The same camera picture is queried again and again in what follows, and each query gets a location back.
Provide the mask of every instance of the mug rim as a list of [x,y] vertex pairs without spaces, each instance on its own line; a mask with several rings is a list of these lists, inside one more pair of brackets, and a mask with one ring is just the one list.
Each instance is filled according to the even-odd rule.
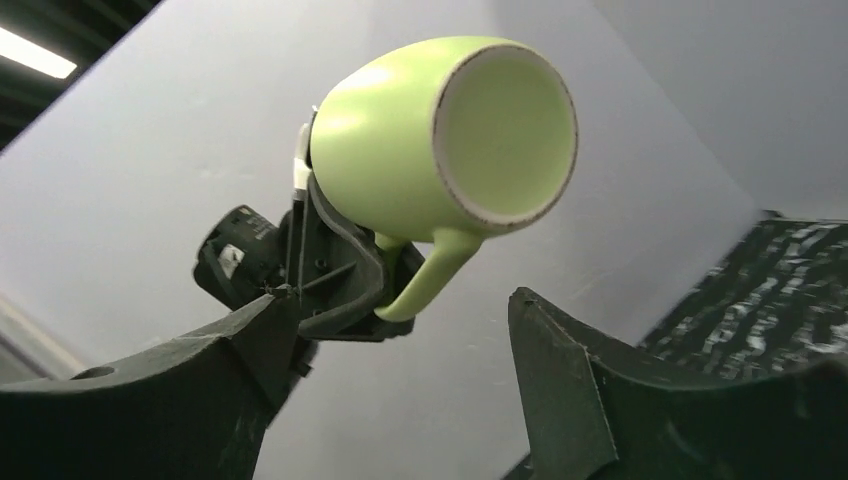
[[[537,65],[541,66],[543,69],[549,71],[553,78],[556,78],[562,90],[561,93],[563,97],[565,97],[568,102],[568,108],[571,115],[571,122],[573,125],[573,141],[574,147],[571,149],[570,158],[569,158],[569,168],[568,172],[563,176],[562,181],[560,182],[557,190],[551,195],[551,197],[545,203],[541,204],[537,208],[530,209],[527,212],[522,212],[519,214],[502,214],[498,212],[493,212],[485,207],[477,204],[471,198],[466,196],[458,183],[454,180],[453,176],[450,172],[450,167],[448,165],[449,160],[447,158],[447,154],[444,151],[444,147],[442,142],[440,141],[439,135],[439,124],[444,122],[445,117],[445,109],[441,108],[443,103],[449,98],[450,91],[452,90],[451,86],[455,85],[457,82],[457,77],[460,77],[463,72],[467,72],[468,69],[465,67],[468,66],[469,63],[479,60],[481,57],[492,55],[493,52],[497,52],[497,54],[502,55],[504,50],[512,50],[513,53],[518,53],[520,56],[524,58],[528,58],[532,60]],[[494,229],[518,229],[521,227],[528,226],[543,216],[545,216],[562,195],[565,193],[565,189],[568,184],[571,182],[571,177],[574,173],[574,168],[577,164],[577,151],[579,146],[579,129],[577,124],[577,114],[574,109],[574,99],[571,96],[571,92],[568,90],[568,85],[566,85],[565,80],[560,75],[559,71],[548,61],[545,57],[540,55],[535,50],[513,42],[505,41],[503,43],[496,43],[492,45],[487,45],[482,47],[470,54],[468,54],[465,58],[462,59],[461,62],[458,62],[451,69],[450,73],[445,77],[442,82],[442,85],[439,88],[439,94],[436,96],[433,101],[432,106],[432,114],[431,114],[431,147],[433,150],[433,160],[436,166],[436,172],[439,179],[442,182],[443,187],[447,191],[448,195],[451,197],[453,203],[455,203],[466,215],[470,216],[472,219],[477,222],[482,223],[483,225],[494,228]]]

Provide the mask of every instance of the fluorescent light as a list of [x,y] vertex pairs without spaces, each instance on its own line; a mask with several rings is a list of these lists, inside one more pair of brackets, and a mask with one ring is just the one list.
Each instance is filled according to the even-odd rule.
[[67,78],[77,65],[0,27],[0,55],[55,78]]

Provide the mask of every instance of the black motor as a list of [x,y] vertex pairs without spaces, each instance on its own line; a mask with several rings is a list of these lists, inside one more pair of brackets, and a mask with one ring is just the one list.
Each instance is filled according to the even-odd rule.
[[285,281],[280,230],[242,205],[218,222],[197,253],[194,280],[232,310]]

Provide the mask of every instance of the ceiling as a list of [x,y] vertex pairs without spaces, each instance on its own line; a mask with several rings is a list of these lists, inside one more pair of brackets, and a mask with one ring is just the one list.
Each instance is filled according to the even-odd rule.
[[0,27],[77,64],[57,79],[0,56],[0,150],[160,0],[0,0]]

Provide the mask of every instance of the light green mug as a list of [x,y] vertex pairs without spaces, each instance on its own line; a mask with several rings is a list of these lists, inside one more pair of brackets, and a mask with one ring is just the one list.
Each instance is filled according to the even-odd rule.
[[483,240],[524,228],[562,196],[577,119],[556,69],[520,43],[445,37],[360,68],[318,108],[310,136],[318,184],[391,258],[433,244],[424,264],[375,313],[418,314]]

